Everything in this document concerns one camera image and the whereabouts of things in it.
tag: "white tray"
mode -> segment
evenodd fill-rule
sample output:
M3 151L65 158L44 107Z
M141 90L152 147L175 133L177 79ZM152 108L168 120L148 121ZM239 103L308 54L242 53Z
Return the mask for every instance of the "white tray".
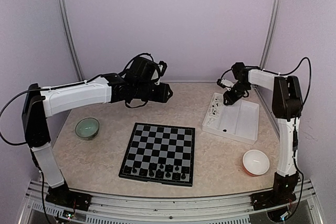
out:
M247 144L258 139L259 104L238 100L223 104L223 94L214 93L205 115L202 130Z

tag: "white wall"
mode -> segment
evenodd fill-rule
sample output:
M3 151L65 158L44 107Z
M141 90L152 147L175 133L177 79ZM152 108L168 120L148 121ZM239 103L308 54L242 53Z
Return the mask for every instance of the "white wall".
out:
M336 0L282 0L267 69L292 70L308 56L312 86L302 113L299 167L311 178L327 218L336 209ZM306 63L296 72L302 94L308 85ZM271 103L271 94L264 92Z
M273 0L66 0L86 78L120 72L150 52L164 80L214 81L239 61L260 62Z
M42 86L76 81L57 0L0 0L0 108L31 83ZM8 107L0 121L12 142L24 140L21 111L24 98ZM54 139L66 114L51 118ZM27 146L13 147L0 140L0 222L15 223L28 188L36 178Z

